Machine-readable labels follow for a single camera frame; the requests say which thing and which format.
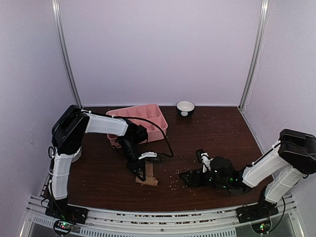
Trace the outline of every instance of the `black and white bowl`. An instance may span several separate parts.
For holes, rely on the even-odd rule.
[[[177,113],[182,117],[189,117],[194,113],[195,106],[190,101],[179,101],[177,103]]]

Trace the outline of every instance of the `black and white robotic arm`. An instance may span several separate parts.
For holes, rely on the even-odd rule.
[[[113,118],[93,114],[91,111],[70,106],[59,118],[52,129],[49,196],[50,204],[46,214],[56,218],[74,216],[74,221],[84,223],[86,209],[68,205],[67,184],[71,163],[81,156],[81,145],[86,133],[105,133],[118,136],[123,154],[127,159],[126,167],[140,180],[146,180],[145,160],[157,161],[157,153],[140,154],[137,144],[148,139],[146,128],[128,119]]]
[[[258,204],[237,209],[240,223],[277,212],[275,206],[282,196],[302,178],[316,172],[316,138],[289,129],[280,133],[279,140],[267,153],[240,171],[234,169],[230,160],[210,158],[202,149],[197,150],[196,155],[202,168],[180,174],[189,187],[211,186],[232,194],[245,194],[281,170],[276,179],[261,191]]]

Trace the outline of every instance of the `vertical metal post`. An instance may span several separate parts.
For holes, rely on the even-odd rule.
[[[255,42],[255,47],[253,50],[253,55],[251,59],[251,64],[247,76],[246,85],[241,97],[239,109],[243,112],[245,108],[245,104],[250,93],[251,85],[253,83],[255,77],[256,66],[259,58],[259,54],[262,48],[262,42],[267,26],[267,18],[268,18],[268,9],[269,9],[270,0],[262,0],[261,3],[261,12],[259,16],[259,24],[258,24],[258,31],[257,31],[257,38]]]
[[[76,100],[77,105],[80,108],[82,108],[82,104],[81,104],[81,101],[79,98],[78,90],[77,90],[76,83],[74,80],[74,75],[73,75],[73,72],[72,72],[72,69],[70,66],[69,57],[68,57],[66,41],[65,41],[64,31],[63,31],[63,25],[62,25],[60,9],[59,9],[59,0],[52,0],[52,5],[53,5],[53,13],[54,13],[54,18],[55,18],[55,22],[56,22],[60,47],[62,50],[63,61],[64,61],[68,81],[70,83],[70,87],[71,87],[71,90],[72,90],[72,93],[73,93],[73,96]]]

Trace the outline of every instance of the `wood surface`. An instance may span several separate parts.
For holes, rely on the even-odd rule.
[[[115,108],[89,108],[98,113]],[[82,157],[71,166],[69,204],[124,211],[185,211],[235,206],[257,202],[264,180],[251,192],[235,196],[211,187],[188,188],[178,173],[198,169],[195,151],[203,148],[210,156],[223,156],[242,169],[261,156],[240,112],[234,107],[196,107],[190,118],[176,114],[175,107],[160,108],[168,123],[167,136],[175,156],[154,164],[158,187],[135,183],[125,168],[126,160],[114,150],[106,135],[87,134]],[[168,153],[166,143],[151,142],[140,149]]]

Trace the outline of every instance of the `pink tray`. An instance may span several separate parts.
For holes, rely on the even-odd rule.
[[[122,116],[122,117],[139,117],[148,119],[151,122],[157,124],[163,132],[167,133],[168,124],[166,120],[163,117],[163,114],[156,104],[150,104],[150,105],[140,105],[140,106],[133,106],[118,110],[110,110],[107,111],[107,115],[114,115],[114,116]],[[142,125],[147,129],[148,132],[148,142],[153,142],[157,140],[163,139],[162,133],[159,131],[159,129],[152,124],[141,121],[137,119],[130,119],[133,123],[137,125]],[[110,140],[110,143],[112,146],[120,147],[120,145],[115,142],[117,137],[111,134],[108,134],[108,139]]]

